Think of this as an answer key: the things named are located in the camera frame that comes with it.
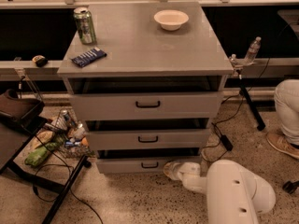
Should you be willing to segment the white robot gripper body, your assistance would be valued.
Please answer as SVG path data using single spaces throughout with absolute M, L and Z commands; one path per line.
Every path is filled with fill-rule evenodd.
M 201 166 L 196 162 L 170 161 L 164 166 L 164 174 L 172 180 L 187 180 L 201 174 Z

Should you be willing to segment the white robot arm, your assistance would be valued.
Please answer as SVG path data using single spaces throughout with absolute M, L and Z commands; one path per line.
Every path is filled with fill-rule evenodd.
M 206 176 L 201 176 L 199 163 L 170 161 L 164 174 L 206 195 L 208 224 L 259 224 L 258 215 L 276 204 L 272 186 L 234 161 L 215 161 Z

